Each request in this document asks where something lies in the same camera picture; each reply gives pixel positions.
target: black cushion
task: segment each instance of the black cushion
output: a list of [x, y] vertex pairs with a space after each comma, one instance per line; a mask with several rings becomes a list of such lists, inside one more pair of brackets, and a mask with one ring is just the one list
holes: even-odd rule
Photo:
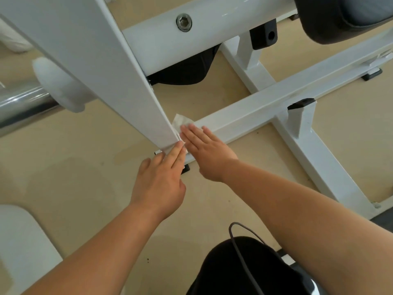
[[343, 41], [393, 18], [393, 0], [295, 0], [306, 34], [320, 44]]

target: bolt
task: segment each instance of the bolt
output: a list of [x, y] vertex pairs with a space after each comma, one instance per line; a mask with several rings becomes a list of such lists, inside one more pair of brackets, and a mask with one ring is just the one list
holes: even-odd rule
[[188, 32], [193, 25], [193, 21], [187, 13], [182, 13], [177, 16], [176, 24], [180, 31]]

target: cable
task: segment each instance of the cable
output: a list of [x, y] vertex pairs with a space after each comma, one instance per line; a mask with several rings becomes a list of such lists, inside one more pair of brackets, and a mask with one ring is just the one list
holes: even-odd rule
[[246, 262], [244, 261], [244, 258], [242, 256], [242, 254], [240, 253], [239, 248], [237, 247], [235, 239], [233, 238], [233, 234], [232, 234], [232, 227], [233, 227], [233, 225], [239, 225], [239, 226], [245, 228], [246, 230], [249, 230], [251, 233], [253, 233], [255, 236], [257, 236], [258, 239], [263, 244], [265, 244], [265, 243], [263, 242], [263, 240], [253, 230], [247, 228], [245, 225], [242, 225], [241, 223], [234, 222], [234, 223], [231, 223], [231, 225], [229, 226], [229, 236], [231, 236], [232, 244], [235, 247], [236, 253], [237, 253], [237, 255], [238, 255], [239, 259], [240, 259], [240, 263], [242, 264], [244, 271], [246, 272], [248, 278], [250, 279], [251, 283], [253, 284], [253, 286], [254, 286], [255, 290], [257, 291], [258, 295], [264, 295], [262, 290], [261, 290], [261, 288], [259, 287], [257, 281], [255, 280], [255, 278], [252, 276], [251, 272], [249, 271], [249, 269], [248, 269], [248, 267], [246, 265]]

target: white steel tube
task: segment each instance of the white steel tube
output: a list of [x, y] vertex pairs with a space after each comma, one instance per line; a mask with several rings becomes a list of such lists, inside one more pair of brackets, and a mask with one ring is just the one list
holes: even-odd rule
[[[123, 31], [145, 75], [187, 59], [294, 10], [294, 0], [194, 0]], [[189, 32], [177, 28], [187, 13]]]

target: right hand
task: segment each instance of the right hand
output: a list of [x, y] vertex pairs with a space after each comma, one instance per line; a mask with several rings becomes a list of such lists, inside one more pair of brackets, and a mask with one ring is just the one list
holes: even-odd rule
[[185, 147], [194, 156], [203, 177], [223, 182], [227, 165], [238, 160], [236, 154], [206, 126], [202, 130], [194, 124], [182, 125], [180, 137]]

